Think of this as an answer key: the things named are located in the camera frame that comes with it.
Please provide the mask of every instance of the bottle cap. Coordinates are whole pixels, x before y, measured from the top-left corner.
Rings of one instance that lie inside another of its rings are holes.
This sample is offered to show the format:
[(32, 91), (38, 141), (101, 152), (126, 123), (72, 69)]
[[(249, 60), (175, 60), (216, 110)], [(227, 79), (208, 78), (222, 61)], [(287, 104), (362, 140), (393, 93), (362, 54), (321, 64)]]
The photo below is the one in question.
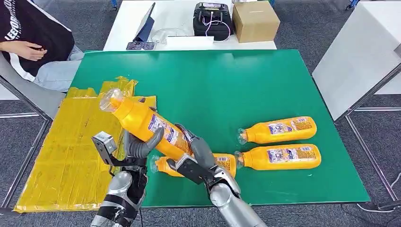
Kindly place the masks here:
[(160, 157), (157, 155), (152, 156), (151, 160), (150, 160), (150, 171), (152, 173), (158, 172), (159, 171), (159, 167), (158, 162), (159, 162)]
[(99, 107), (103, 111), (114, 112), (121, 105), (124, 96), (118, 88), (108, 91), (100, 100)]
[(245, 129), (238, 129), (238, 141), (242, 145), (248, 142), (248, 135)]
[(242, 168), (244, 166), (244, 155), (239, 151), (235, 151), (234, 156), (237, 169)]

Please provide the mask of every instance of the white desk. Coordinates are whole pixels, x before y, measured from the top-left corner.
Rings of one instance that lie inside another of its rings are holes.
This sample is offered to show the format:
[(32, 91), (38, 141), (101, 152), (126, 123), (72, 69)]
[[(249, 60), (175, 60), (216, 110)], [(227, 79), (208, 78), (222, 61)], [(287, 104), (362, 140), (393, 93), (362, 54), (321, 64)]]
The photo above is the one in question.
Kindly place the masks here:
[[(400, 62), (401, 1), (362, 1), (313, 71), (333, 119), (339, 118)], [(398, 74), (376, 94), (401, 94)]]
[[(155, 8), (152, 12), (152, 18), (155, 23), (149, 40), (155, 31), (163, 28), (180, 28), (188, 35), (193, 35), (192, 19), (195, 5), (199, 0), (124, 0), (120, 6), (117, 17), (114, 21), (112, 30), (107, 38), (104, 51), (124, 51), (129, 42), (135, 37), (139, 28), (140, 22), (147, 13), (148, 9), (155, 2)], [(202, 0), (202, 2), (217, 2), (224, 3), (229, 6), (230, 15), (233, 13), (233, 4), (231, 0)], [(273, 41), (256, 42), (256, 43), (238, 43), (235, 35), (230, 36), (227, 41), (214, 42), (209, 46), (198, 46), (194, 43), (193, 46), (186, 45), (180, 50), (253, 50), (266, 49), (276, 50), (276, 45)], [(155, 50), (177, 50), (177, 46), (169, 46), (158, 44)]]

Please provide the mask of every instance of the robotic hand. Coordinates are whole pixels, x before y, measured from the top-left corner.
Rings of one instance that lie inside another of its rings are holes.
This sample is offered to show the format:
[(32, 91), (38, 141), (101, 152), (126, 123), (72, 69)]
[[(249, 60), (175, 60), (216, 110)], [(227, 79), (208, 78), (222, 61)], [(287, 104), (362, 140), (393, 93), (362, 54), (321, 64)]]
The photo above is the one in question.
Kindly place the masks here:
[(113, 166), (121, 166), (121, 171), (116, 175), (109, 171), (113, 178), (91, 227), (131, 226), (145, 199), (145, 186), (148, 182), (146, 157), (161, 141), (163, 135), (164, 129), (158, 128), (152, 138), (143, 142), (128, 131), (124, 131), (124, 160), (113, 157), (112, 153), (117, 146), (111, 135), (102, 131), (92, 137), (104, 163), (110, 165), (110, 170)]
[(241, 190), (223, 167), (216, 165), (214, 156), (204, 139), (192, 134), (182, 125), (182, 130), (195, 159), (184, 154), (175, 162), (168, 159), (169, 166), (197, 184), (205, 183), (209, 198), (232, 227), (265, 227), (255, 211), (241, 199)]

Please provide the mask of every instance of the yellow bottle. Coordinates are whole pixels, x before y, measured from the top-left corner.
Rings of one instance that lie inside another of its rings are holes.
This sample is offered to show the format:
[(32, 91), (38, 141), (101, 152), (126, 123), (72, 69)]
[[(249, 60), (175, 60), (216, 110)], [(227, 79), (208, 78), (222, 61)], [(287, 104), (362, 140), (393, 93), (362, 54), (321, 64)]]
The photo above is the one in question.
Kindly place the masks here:
[(311, 117), (294, 117), (272, 122), (257, 123), (249, 129), (239, 129), (240, 144), (246, 142), (274, 143), (303, 140), (316, 134), (316, 124)]
[[(230, 155), (230, 154), (213, 154), (215, 157), (216, 163), (219, 166), (223, 166), (230, 172), (230, 174), (235, 177), (236, 174), (236, 161), (235, 161), (235, 156)], [(179, 177), (184, 177), (183, 175), (179, 174), (172, 168), (167, 163), (168, 157), (158, 157), (158, 156), (153, 156), (152, 160), (150, 162), (150, 169), (153, 173), (155, 172), (164, 172), (167, 173), (170, 176), (179, 176)]]
[(253, 148), (248, 152), (235, 152), (237, 168), (256, 170), (311, 169), (320, 165), (322, 157), (313, 144), (292, 144)]
[(157, 128), (163, 127), (164, 138), (156, 149), (172, 159), (178, 160), (184, 152), (192, 154), (181, 130), (146, 104), (124, 98), (118, 88), (105, 94), (100, 101), (100, 109), (112, 112), (123, 128), (143, 141), (149, 140)]

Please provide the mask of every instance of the green table surface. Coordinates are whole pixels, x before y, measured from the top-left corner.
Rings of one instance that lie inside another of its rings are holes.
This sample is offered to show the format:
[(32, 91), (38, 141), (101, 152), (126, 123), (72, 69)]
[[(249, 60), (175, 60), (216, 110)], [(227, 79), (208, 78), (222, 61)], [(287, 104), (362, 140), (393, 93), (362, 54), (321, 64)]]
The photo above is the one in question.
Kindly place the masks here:
[[(238, 128), (311, 116), (317, 124), (314, 137), (280, 144), (315, 144), (322, 163), (304, 170), (239, 169), (235, 179), (249, 204), (370, 200), (296, 50), (91, 52), (71, 86), (98, 92), (103, 81), (117, 76), (138, 80), (135, 95), (156, 95), (159, 113), (203, 137), (214, 153), (264, 146), (240, 145)], [(161, 154), (153, 150), (152, 155)], [(160, 172), (148, 176), (144, 207), (211, 205), (202, 184)]]

